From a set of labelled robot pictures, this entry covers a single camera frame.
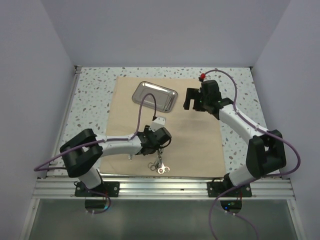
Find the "steel hemostat clamp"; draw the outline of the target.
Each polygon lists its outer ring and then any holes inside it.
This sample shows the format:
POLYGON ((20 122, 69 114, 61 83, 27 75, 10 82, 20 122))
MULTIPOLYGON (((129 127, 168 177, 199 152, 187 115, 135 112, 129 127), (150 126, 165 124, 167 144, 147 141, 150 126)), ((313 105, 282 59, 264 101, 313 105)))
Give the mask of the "steel hemostat clamp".
POLYGON ((151 171, 155 171, 159 168, 159 164, 160 164, 160 160, 161 160, 161 155, 162 152, 160 150, 157 150, 157 156, 155 158, 154 162, 150 162, 147 167, 151 170, 151 171))

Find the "steel instrument tray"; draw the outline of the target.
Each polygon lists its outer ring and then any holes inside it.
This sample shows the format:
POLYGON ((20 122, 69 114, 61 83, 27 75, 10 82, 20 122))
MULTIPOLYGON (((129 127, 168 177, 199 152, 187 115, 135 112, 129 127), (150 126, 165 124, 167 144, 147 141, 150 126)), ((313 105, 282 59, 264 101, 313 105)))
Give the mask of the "steel instrument tray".
POLYGON ((162 113, 170 113, 178 98, 178 92, 173 89, 142 81, 138 84, 131 99, 134 103, 140 104, 146 95, 143 106, 153 109, 156 103, 157 111, 162 113))

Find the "steel surgical scissors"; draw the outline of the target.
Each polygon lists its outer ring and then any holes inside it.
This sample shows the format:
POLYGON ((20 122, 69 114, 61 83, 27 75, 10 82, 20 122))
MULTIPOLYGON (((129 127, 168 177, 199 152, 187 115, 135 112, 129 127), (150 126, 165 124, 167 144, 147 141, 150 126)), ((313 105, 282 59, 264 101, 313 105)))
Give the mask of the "steel surgical scissors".
POLYGON ((165 166, 163 163, 163 149, 160 149, 157 151, 157 172, 159 174, 168 173, 170 171, 170 168, 168 166, 165 166))

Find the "beige cloth wrap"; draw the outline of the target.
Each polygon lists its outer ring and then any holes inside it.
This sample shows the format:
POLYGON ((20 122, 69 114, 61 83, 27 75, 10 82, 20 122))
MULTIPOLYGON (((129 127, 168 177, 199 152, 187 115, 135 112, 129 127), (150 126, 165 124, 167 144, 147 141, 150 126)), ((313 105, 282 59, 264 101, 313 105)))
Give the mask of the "beige cloth wrap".
POLYGON ((219 178, 226 174, 222 136, 219 121, 207 112, 185 110, 183 104, 188 88, 198 89, 201 84, 191 78, 150 78, 148 83, 177 92, 177 99, 169 113, 160 107, 140 107, 132 96, 143 78, 118 77, 108 114, 106 135, 125 136, 145 131, 153 116, 164 117, 165 130, 147 136, 163 144, 162 161, 169 172, 163 177, 219 178))

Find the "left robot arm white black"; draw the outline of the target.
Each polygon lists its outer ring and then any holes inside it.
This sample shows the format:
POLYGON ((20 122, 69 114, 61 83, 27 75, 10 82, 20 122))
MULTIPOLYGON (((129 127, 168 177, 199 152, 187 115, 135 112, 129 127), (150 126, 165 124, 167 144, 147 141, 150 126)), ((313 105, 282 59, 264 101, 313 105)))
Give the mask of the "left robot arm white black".
POLYGON ((170 143, 172 135, 165 127, 128 136, 98 136, 85 129, 63 144, 59 151, 70 178, 77 178, 92 196, 103 193, 104 184, 94 164, 101 157, 114 155, 151 155, 170 143))

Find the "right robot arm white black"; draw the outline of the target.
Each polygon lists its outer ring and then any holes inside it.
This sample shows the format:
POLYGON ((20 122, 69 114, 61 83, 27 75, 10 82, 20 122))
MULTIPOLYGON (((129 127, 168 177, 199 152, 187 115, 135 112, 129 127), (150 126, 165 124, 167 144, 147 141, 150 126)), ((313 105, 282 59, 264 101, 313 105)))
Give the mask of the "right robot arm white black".
POLYGON ((227 196, 235 196, 241 190, 241 184, 259 179, 286 166, 284 143, 279 140, 282 134, 278 130, 269 131, 244 115, 234 107, 230 98, 222 98, 219 85, 215 80, 201 83, 200 88, 186 90, 183 108, 197 112, 207 112, 217 120, 227 124, 247 144, 245 164, 223 177, 223 181, 214 183, 213 188, 227 196))

